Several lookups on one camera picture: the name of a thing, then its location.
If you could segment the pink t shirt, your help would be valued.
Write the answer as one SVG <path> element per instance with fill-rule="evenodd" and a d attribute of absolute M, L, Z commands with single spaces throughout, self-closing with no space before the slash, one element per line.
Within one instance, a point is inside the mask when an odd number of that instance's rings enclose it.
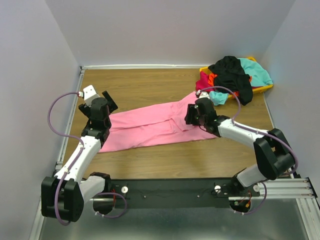
<path fill-rule="evenodd" d="M 188 104 L 196 99 L 191 92 L 179 101 L 112 113 L 110 134 L 99 152 L 215 139 L 215 135 L 185 122 Z"/>

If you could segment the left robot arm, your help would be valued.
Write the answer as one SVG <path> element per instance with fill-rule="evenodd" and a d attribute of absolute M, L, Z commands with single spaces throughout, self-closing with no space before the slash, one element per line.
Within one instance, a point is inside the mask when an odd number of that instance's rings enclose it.
<path fill-rule="evenodd" d="M 81 136 L 75 136 L 78 145 L 67 163 L 52 177 L 41 183 L 41 214 L 55 218 L 63 226 L 76 222 L 86 202 L 94 195 L 107 197 L 111 185 L 104 173 L 95 173 L 85 182 L 83 175 L 93 157 L 101 150 L 112 127 L 110 114 L 118 109 L 107 91 L 99 95 L 92 85 L 75 95 L 84 100 L 79 110 L 88 118 Z"/>

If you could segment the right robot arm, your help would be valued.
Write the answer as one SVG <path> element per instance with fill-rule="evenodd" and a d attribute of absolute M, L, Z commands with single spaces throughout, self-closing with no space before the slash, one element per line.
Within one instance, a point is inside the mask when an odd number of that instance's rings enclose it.
<path fill-rule="evenodd" d="M 185 122 L 203 127 L 207 133 L 218 138 L 231 139 L 254 150 L 256 163 L 236 173 L 229 183 L 221 187 L 225 194 L 241 196 L 252 185 L 276 180 L 296 166 L 297 158 L 281 130 L 257 129 L 230 117 L 217 115 L 208 98 L 199 98 L 187 106 Z"/>

